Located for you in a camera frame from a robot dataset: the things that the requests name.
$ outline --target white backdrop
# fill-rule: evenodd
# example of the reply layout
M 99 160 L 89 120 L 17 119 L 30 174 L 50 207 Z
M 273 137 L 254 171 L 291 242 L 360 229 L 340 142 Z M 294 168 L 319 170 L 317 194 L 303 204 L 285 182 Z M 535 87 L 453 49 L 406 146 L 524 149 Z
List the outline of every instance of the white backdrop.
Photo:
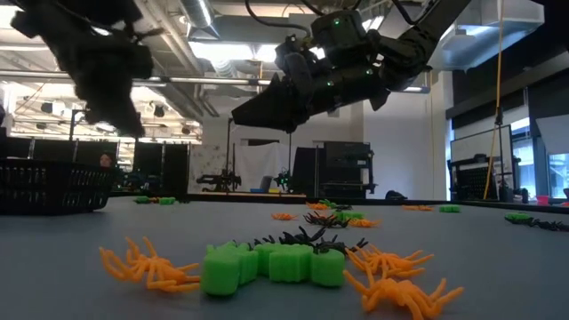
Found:
M 214 145 L 192 145 L 189 151 L 188 193 L 199 193 L 202 188 L 215 188 L 214 185 L 199 185 L 196 179 L 203 174 L 221 174 L 225 169 L 226 149 Z
M 293 174 L 296 147 L 291 149 L 291 174 Z M 288 168 L 288 145 L 271 143 L 264 146 L 236 146 L 236 174 L 241 177 L 242 185 L 238 190 L 249 191 L 258 188 L 264 176 L 275 178 L 283 168 Z

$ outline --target green block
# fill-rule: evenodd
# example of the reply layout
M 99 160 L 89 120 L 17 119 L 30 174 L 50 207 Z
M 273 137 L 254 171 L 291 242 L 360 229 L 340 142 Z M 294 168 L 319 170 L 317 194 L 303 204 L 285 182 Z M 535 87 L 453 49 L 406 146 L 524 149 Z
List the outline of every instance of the green block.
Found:
M 229 296 L 237 291 L 240 279 L 239 257 L 225 252 L 205 256 L 200 288 L 216 296 Z
M 512 212 L 506 214 L 505 218 L 507 220 L 528 220 L 532 218 L 532 216 L 526 213 Z
M 159 203 L 161 205 L 172 205 L 176 203 L 176 198 L 160 198 Z
M 149 204 L 150 198 L 147 196 L 137 196 L 136 199 L 134 199 L 134 202 L 137 204 Z
M 255 246 L 255 251 L 259 253 L 259 274 L 268 276 L 268 256 L 279 249 L 282 244 L 259 244 Z
M 310 255 L 307 245 L 287 245 L 268 256 L 268 278 L 273 282 L 298 283 L 310 277 Z
M 342 211 L 342 212 L 335 212 L 334 215 L 338 218 L 338 220 L 348 220 L 348 219 L 363 219 L 365 214 L 363 212 L 353 212 L 353 211 Z
M 446 213 L 460 213 L 461 207 L 459 205 L 455 205 L 455 204 L 441 205 L 438 208 L 438 210 L 440 212 L 446 212 Z
M 339 287 L 344 284 L 342 271 L 346 265 L 344 254 L 330 250 L 327 253 L 312 253 L 310 279 L 314 284 L 325 287 Z
M 256 251 L 240 251 L 235 255 L 239 258 L 239 285 L 248 284 L 257 279 L 259 271 L 259 253 Z

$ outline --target gray table surface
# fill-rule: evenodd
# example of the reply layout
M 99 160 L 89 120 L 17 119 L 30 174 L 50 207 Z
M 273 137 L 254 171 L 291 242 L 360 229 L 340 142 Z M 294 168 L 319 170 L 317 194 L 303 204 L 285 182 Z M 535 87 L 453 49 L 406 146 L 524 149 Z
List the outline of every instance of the gray table surface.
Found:
M 569 303 L 569 234 L 514 226 L 506 211 L 462 207 L 460 214 L 405 212 L 401 207 L 361 206 L 379 228 L 331 230 L 349 245 L 366 237 L 385 252 L 434 253 L 413 281 L 425 292 L 442 277 L 465 292 L 440 319 L 566 319 Z M 390 304 L 370 315 L 346 284 L 338 290 L 311 284 L 272 284 L 267 279 L 239 289 L 231 299 L 201 292 L 151 292 L 120 283 L 102 268 L 101 245 L 124 257 L 125 236 L 148 236 L 174 265 L 201 262 L 207 244 L 295 232 L 299 221 L 275 221 L 271 213 L 304 213 L 304 205 L 194 202 L 137 205 L 115 198 L 101 212 L 63 217 L 0 216 L 0 319 L 411 319 Z M 530 213 L 545 220 L 569 216 Z M 315 232 L 316 227 L 308 227 Z

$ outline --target white wall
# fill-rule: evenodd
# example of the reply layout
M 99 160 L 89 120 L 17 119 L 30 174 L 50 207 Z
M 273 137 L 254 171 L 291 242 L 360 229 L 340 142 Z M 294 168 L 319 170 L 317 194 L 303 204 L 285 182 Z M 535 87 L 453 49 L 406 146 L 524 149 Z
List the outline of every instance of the white wall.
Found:
M 314 141 L 362 141 L 363 117 L 355 116 L 352 123 L 351 106 L 340 108 L 340 117 L 329 117 L 326 113 L 312 116 L 293 133 L 293 145 L 312 147 Z M 225 146 L 227 141 L 228 115 L 204 120 L 203 144 Z M 231 143 L 240 145 L 243 139 L 279 140 L 288 144 L 288 134 L 278 130 L 231 125 Z
M 445 110 L 452 106 L 452 74 L 439 73 L 434 80 L 431 95 L 392 93 L 376 112 L 364 103 L 364 141 L 375 153 L 378 184 L 368 197 L 384 198 L 393 189 L 410 199 L 446 199 L 450 126 Z
M 503 123 L 504 125 L 512 124 L 518 120 L 527 118 L 528 116 L 529 116 L 529 110 L 527 106 L 513 108 L 508 111 L 504 111 Z M 494 128 L 495 121 L 496 117 L 490 116 L 487 117 L 486 119 L 476 121 L 473 124 L 465 125 L 461 128 L 454 130 L 454 138 L 460 139 L 480 132 L 492 130 Z

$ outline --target person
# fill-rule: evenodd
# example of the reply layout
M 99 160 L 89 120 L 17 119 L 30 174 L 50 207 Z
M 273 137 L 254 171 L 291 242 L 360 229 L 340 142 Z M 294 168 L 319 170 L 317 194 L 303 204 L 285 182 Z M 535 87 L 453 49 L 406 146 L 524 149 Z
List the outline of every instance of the person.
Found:
M 116 166 L 116 155 L 114 152 L 105 151 L 99 158 L 101 167 L 114 168 Z

